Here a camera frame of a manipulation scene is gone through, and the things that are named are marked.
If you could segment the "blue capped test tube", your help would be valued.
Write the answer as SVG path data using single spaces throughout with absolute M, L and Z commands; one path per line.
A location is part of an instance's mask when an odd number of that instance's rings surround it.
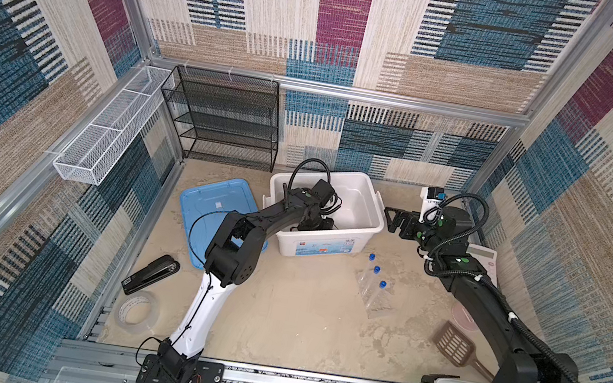
M 384 295 L 385 295 L 386 288 L 387 288 L 387 282 L 381 280 L 381 282 L 379 283 L 379 287 L 377 287 L 374 290 L 374 293 L 372 294 L 369 301 L 367 302 L 366 308 L 368 309 L 369 312 L 376 313 L 380 311 L 380 309 L 383 307 L 383 301 L 385 301 Z
M 368 263 L 366 264 L 366 267 L 360 276 L 359 286 L 361 288 L 363 288 L 369 282 L 371 274 L 373 274 L 373 270 L 375 268 L 376 263 L 375 258 L 376 255 L 374 253 L 371 253 L 368 257 Z
M 379 283 L 381 282 L 380 270 L 380 266 L 375 266 L 366 279 L 365 286 L 363 286 L 363 292 L 361 293 L 363 297 L 363 302 L 365 303 L 369 301 L 372 294 L 374 293 L 374 290 L 379 287 Z

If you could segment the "blue plastic bin lid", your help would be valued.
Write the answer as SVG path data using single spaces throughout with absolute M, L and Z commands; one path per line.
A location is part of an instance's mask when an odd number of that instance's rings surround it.
M 228 213 L 258 211 L 247 181 L 242 178 L 189 188 L 180 194 L 180 209 L 190 262 L 202 270 L 205 251 Z

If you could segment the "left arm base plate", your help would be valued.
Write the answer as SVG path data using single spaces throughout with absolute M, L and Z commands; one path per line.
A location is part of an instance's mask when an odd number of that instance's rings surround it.
M 169 365 L 158 355 L 144 358 L 136 383 L 221 383 L 226 366 L 223 363 L 198 360 L 189 365 Z

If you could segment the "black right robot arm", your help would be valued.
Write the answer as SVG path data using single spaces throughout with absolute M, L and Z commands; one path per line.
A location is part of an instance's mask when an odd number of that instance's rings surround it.
M 447 197 L 440 188 L 431 187 L 425 197 L 435 201 L 426 211 L 386 208 L 387 229 L 417 244 L 426 274 L 441 282 L 475 321 L 498 361 L 490 383 L 580 383 L 572 358 L 553 351 L 527 327 L 482 263 L 469 254 L 469 236 L 489 219 L 485 199 L 474 197 L 482 208 L 474 218 L 456 206 L 467 199 L 464 193 Z M 428 374 L 421 383 L 470 382 Z

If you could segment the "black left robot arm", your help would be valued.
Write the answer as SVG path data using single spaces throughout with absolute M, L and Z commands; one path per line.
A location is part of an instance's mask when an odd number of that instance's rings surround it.
M 207 246 L 203 279 L 195 299 L 176 331 L 160 341 L 157 361 L 165 383 L 196 383 L 196 364 L 205 348 L 216 317 L 237 285 L 246 282 L 258 265 L 265 241 L 278 232 L 328 231 L 334 227 L 331 215 L 341 206 L 331 185 L 331 171 L 321 159 L 306 159 L 324 168 L 325 176 L 311 187 L 296 187 L 301 166 L 296 166 L 284 185 L 283 199 L 252 213 L 230 211 Z

